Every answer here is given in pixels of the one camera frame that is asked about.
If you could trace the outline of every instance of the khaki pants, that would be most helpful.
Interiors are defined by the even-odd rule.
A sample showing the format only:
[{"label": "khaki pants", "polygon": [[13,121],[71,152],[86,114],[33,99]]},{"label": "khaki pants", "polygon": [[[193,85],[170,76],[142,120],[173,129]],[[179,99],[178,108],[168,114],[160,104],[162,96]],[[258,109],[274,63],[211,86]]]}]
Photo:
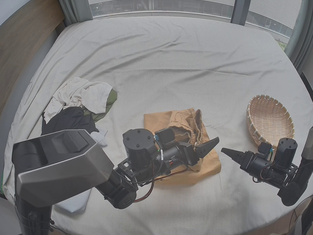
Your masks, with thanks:
[{"label": "khaki pants", "polygon": [[[175,132],[176,141],[180,141],[186,138],[190,138],[190,143],[193,145],[200,140],[200,133],[198,127],[202,127],[202,143],[209,141],[209,136],[202,122],[201,116],[198,119],[199,123],[195,124],[194,121],[195,110],[190,108],[182,111],[168,111],[149,113],[144,115],[144,128],[151,131],[153,134],[155,131],[167,128],[175,127],[182,130],[181,134]],[[191,134],[183,134],[184,130],[193,130]],[[173,172],[184,170],[184,166],[179,166],[172,170]],[[159,180],[158,184],[175,184],[175,185],[193,185],[205,177],[217,174],[221,171],[221,162],[219,161],[216,150],[213,149],[203,159],[198,161],[198,164],[190,167],[190,170],[182,173],[170,176],[163,180]]]}]

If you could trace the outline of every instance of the bed frame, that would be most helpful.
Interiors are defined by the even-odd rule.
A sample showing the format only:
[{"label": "bed frame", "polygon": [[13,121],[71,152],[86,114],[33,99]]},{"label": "bed frame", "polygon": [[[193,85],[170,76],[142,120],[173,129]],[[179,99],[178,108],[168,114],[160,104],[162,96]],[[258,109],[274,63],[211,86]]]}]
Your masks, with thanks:
[{"label": "bed frame", "polygon": [[0,26],[0,115],[14,84],[47,37],[64,29],[58,0],[31,0]]}]

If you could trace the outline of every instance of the gray curtain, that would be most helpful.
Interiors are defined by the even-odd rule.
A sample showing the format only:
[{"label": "gray curtain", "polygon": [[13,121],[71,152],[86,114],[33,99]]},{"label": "gray curtain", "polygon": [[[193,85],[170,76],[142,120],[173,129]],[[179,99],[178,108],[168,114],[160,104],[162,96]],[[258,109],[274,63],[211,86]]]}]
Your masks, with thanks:
[{"label": "gray curtain", "polygon": [[59,0],[65,15],[65,26],[92,20],[88,0]]},{"label": "gray curtain", "polygon": [[313,45],[313,0],[303,0],[295,29],[285,53],[301,74]]}]

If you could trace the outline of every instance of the basket rim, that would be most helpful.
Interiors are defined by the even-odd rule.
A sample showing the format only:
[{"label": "basket rim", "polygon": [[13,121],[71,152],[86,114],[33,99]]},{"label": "basket rim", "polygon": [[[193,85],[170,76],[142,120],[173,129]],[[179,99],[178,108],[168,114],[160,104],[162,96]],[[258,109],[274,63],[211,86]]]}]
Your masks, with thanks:
[{"label": "basket rim", "polygon": [[295,125],[294,125],[294,122],[291,118],[291,115],[289,114],[288,110],[286,109],[286,107],[281,103],[279,102],[277,99],[275,99],[274,97],[271,97],[269,95],[265,95],[265,94],[259,94],[259,95],[255,95],[250,101],[249,101],[249,104],[248,104],[248,107],[247,107],[247,124],[248,124],[248,128],[251,128],[252,131],[254,132],[254,134],[257,136],[257,138],[260,140],[260,142],[265,142],[265,143],[269,143],[273,146],[273,148],[277,149],[277,144],[273,144],[273,143],[270,143],[267,139],[265,139],[262,135],[262,133],[260,133],[258,131],[258,129],[256,129],[256,127],[254,126],[254,123],[252,122],[251,120],[251,115],[250,115],[250,105],[252,103],[252,101],[256,100],[256,99],[260,99],[261,97],[264,97],[264,99],[266,99],[268,97],[268,99],[273,99],[273,102],[276,102],[276,105],[281,105],[281,108],[282,109],[285,109],[286,110],[286,115],[288,116],[288,119],[291,121],[291,127],[292,127],[292,138],[294,139],[295,138]]}]

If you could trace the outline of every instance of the bed sheet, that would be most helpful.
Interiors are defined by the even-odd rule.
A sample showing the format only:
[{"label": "bed sheet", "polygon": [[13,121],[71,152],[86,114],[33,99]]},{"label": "bed sheet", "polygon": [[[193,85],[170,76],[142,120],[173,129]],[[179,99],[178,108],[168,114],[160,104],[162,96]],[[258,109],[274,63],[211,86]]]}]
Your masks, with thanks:
[{"label": "bed sheet", "polygon": [[[280,100],[295,124],[296,165],[313,104],[288,57],[269,33],[183,17],[130,17],[66,27],[31,80],[16,113],[5,151],[4,191],[13,203],[13,143],[41,133],[41,112],[74,76],[107,82],[117,101],[97,124],[109,130],[104,151],[116,165],[126,157],[122,134],[143,127],[143,114],[201,109],[222,170],[194,186],[156,186],[145,201],[118,210],[92,189],[83,214],[56,207],[52,219],[70,234],[241,234],[292,210],[278,189],[255,184],[222,147],[256,151],[246,108],[257,94]],[[313,193],[311,179],[300,201]],[[139,189],[142,196],[149,186]]]}]

